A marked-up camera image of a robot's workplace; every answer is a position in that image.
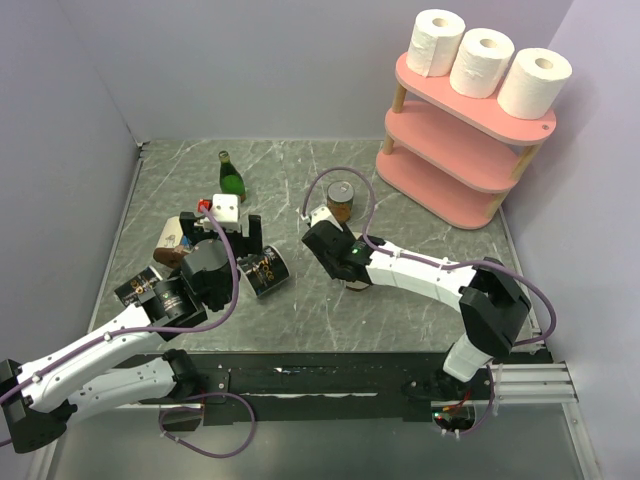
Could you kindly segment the cream paper roll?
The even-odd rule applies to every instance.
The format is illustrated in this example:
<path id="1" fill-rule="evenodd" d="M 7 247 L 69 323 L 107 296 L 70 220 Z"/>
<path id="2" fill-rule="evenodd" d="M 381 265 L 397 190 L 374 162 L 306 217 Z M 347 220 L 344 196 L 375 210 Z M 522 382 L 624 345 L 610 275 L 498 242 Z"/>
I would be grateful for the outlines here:
<path id="1" fill-rule="evenodd" d="M 348 248 L 346 263 L 354 270 L 354 279 L 345 281 L 345 287 L 352 291 L 362 291 L 372 283 L 366 267 L 371 263 L 373 249 L 364 241 L 361 232 L 355 232 L 355 241 Z"/>

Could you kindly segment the white paper towel roll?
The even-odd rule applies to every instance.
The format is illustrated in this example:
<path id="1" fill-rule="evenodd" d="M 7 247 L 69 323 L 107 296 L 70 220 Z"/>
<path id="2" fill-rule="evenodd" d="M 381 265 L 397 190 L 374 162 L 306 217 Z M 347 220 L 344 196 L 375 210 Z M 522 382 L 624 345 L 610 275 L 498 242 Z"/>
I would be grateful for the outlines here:
<path id="1" fill-rule="evenodd" d="M 552 107 L 573 73 L 570 62 L 549 49 L 520 50 L 497 95 L 497 102 L 508 115 L 523 119 L 542 118 Z"/>
<path id="2" fill-rule="evenodd" d="M 457 14 L 441 9 L 417 14 L 406 56 L 406 65 L 423 77 L 446 76 L 457 56 L 466 29 Z"/>
<path id="3" fill-rule="evenodd" d="M 474 99 L 490 97 L 514 51 L 514 43 L 502 32 L 488 28 L 468 30 L 461 40 L 450 72 L 451 88 L 460 95 Z"/>

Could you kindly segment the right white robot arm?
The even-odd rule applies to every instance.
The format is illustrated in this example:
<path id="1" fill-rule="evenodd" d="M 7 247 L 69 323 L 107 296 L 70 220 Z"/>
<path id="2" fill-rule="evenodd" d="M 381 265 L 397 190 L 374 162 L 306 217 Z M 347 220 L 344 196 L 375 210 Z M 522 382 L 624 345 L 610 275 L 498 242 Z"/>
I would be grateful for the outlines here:
<path id="1" fill-rule="evenodd" d="M 461 315 L 464 333 L 437 374 L 438 389 L 448 398 L 463 396 L 479 369 L 510 354 L 531 308 L 516 280 L 497 262 L 461 267 L 379 237 L 366 241 L 329 220 L 311 226 L 302 242 L 333 279 L 396 287 L 443 303 Z"/>

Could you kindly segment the black paper roll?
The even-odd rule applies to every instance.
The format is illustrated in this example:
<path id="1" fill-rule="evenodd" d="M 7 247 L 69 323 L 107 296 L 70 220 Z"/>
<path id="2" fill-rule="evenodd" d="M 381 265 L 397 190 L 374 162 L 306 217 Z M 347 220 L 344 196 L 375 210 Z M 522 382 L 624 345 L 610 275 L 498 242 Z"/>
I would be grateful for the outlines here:
<path id="1" fill-rule="evenodd" d="M 138 297 L 150 290 L 162 280 L 161 275 L 153 266 L 147 266 L 114 290 L 115 296 L 123 306 L 135 304 Z"/>
<path id="2" fill-rule="evenodd" d="M 243 287 L 254 298 L 264 297 L 290 278 L 284 258 L 272 245 L 240 259 L 237 266 Z"/>

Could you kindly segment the printed paper roll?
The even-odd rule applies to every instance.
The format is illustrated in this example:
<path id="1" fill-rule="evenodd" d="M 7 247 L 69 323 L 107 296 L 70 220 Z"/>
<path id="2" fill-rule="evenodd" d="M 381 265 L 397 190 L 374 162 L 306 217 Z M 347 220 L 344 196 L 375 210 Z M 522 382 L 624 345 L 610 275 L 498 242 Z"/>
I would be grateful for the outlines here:
<path id="1" fill-rule="evenodd" d="M 192 246 L 183 234 L 178 216 L 170 217 L 164 224 L 152 258 L 157 263 L 175 269 L 182 259 L 190 254 Z"/>

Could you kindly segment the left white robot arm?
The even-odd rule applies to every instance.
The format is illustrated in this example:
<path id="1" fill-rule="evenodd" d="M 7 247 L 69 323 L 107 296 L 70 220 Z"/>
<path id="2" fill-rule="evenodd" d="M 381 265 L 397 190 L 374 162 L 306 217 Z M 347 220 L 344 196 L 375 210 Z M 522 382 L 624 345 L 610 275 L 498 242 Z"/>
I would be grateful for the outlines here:
<path id="1" fill-rule="evenodd" d="M 204 382 L 183 350 L 130 369 L 121 363 L 178 335 L 208 330 L 209 311 L 231 315 L 238 300 L 238 212 L 203 208 L 214 233 L 197 241 L 177 271 L 139 295 L 113 320 L 38 360 L 1 364 L 1 409 L 18 454 L 60 438 L 73 424 L 123 404 L 191 402 Z"/>

